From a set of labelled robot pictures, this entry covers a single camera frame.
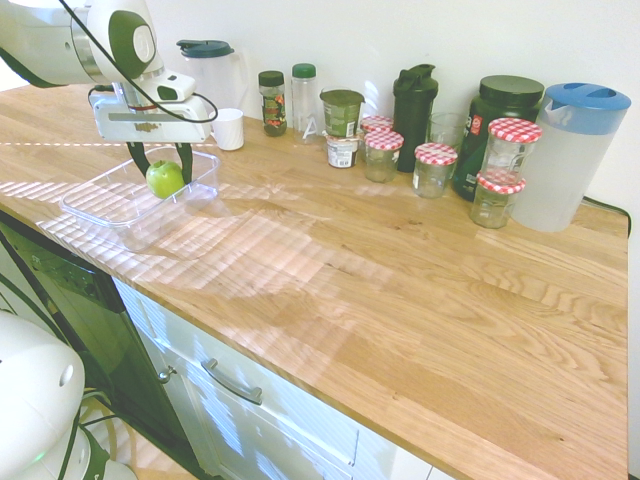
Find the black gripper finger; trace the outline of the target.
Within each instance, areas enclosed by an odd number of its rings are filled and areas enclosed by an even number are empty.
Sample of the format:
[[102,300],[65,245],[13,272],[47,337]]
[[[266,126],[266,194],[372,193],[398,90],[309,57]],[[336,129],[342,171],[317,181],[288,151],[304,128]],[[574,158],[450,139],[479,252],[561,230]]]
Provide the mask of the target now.
[[142,142],[128,142],[127,148],[135,165],[141,174],[145,175],[150,167],[150,163],[146,157],[144,144]]
[[189,143],[175,143],[174,146],[181,161],[183,181],[185,184],[190,184],[192,182],[193,173],[192,146]]

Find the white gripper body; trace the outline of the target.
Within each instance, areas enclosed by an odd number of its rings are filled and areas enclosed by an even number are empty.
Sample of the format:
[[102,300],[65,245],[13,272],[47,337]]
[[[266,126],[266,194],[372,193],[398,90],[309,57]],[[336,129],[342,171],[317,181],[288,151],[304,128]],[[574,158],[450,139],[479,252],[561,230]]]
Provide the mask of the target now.
[[158,109],[134,112],[114,94],[91,94],[90,103],[99,134],[107,141],[199,143],[211,133],[204,102],[195,96],[185,102],[161,103],[161,106],[183,118],[204,120],[204,123],[186,122]]

